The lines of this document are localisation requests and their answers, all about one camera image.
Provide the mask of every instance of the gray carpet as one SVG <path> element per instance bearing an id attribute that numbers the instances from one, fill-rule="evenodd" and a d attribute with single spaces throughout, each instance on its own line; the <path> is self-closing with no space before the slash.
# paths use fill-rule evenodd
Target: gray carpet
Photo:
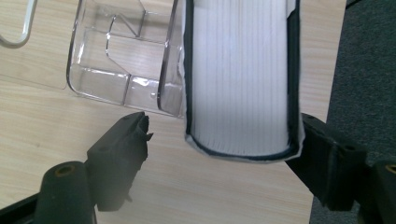
<path id="1" fill-rule="evenodd" d="M 346 11 L 327 123 L 367 146 L 369 164 L 396 161 L 395 0 L 361 0 Z M 310 222 L 357 223 L 358 210 L 329 212 L 314 199 Z"/>

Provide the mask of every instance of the black cable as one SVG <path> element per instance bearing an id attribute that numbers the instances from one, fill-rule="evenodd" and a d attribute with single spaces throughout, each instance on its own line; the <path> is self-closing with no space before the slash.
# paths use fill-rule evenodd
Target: black cable
<path id="1" fill-rule="evenodd" d="M 353 7 L 355 4 L 359 3 L 361 0 L 355 0 L 349 4 L 346 5 L 346 9 L 349 9 L 350 7 Z"/>

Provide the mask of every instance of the clear plastic organizer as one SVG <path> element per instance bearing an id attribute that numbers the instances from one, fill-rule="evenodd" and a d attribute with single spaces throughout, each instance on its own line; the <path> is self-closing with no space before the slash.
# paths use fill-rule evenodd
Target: clear plastic organizer
<path id="1" fill-rule="evenodd" d="M 81 0 L 67 65 L 78 95 L 180 117 L 182 0 L 171 14 L 140 0 Z"/>

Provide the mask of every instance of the wooden table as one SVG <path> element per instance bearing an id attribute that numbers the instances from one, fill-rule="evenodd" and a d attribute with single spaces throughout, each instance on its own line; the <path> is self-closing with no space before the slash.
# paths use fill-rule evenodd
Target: wooden table
<path id="1" fill-rule="evenodd" d="M 303 1 L 301 106 L 323 120 L 345 3 Z M 54 63 L 67 58 L 67 52 L 57 54 Z M 85 161 L 89 147 L 135 111 L 68 91 L 0 81 L 0 207 L 37 193 L 50 167 Z M 312 195 L 284 162 L 209 158 L 184 142 L 182 119 L 148 115 L 154 137 L 131 189 L 134 201 L 119 212 L 98 213 L 99 223 L 308 223 Z"/>

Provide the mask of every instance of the transparent container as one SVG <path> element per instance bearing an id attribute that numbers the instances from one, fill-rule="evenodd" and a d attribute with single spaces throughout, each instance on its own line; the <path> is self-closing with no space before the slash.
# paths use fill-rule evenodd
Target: transparent container
<path id="1" fill-rule="evenodd" d="M 180 117 L 182 2 L 175 0 L 169 15 L 146 10 L 139 0 L 81 0 L 69 87 L 95 100 Z"/>

